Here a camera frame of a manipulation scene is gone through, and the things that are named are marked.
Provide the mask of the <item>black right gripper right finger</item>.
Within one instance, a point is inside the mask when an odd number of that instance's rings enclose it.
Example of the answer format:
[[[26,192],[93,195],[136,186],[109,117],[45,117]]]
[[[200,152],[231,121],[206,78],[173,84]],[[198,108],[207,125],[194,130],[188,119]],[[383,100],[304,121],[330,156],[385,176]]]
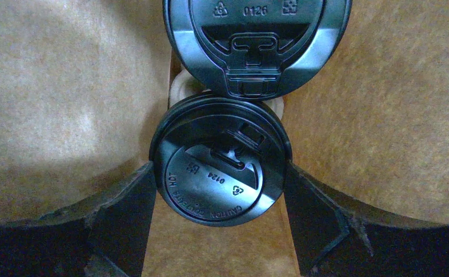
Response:
[[[449,224],[365,204],[293,163],[284,196],[302,276],[449,276]]]

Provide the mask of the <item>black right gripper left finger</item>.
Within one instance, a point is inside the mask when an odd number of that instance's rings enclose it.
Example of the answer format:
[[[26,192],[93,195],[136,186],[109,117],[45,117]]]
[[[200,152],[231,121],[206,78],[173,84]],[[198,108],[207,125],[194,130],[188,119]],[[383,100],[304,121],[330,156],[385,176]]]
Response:
[[[75,204],[0,223],[0,276],[140,276],[155,198],[149,162]]]

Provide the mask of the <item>black coffee cup lid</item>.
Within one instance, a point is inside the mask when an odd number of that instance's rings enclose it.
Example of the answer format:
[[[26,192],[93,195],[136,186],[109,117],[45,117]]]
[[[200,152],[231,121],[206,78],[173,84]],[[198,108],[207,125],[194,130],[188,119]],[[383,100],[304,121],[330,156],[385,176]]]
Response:
[[[157,190],[176,213],[229,227],[258,218],[280,198],[292,150],[265,103],[204,93],[167,110],[149,159]]]

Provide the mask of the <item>green paper bag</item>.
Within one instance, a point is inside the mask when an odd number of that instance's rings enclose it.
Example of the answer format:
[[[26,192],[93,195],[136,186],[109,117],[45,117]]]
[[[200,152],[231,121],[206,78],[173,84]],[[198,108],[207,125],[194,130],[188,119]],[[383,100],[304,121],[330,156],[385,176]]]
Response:
[[[449,224],[449,1],[351,1],[345,32],[283,95],[293,163],[401,216]],[[0,1],[0,223],[75,204],[151,162],[185,67],[163,1]],[[176,213],[156,187],[146,276],[302,276],[284,190],[244,224]]]

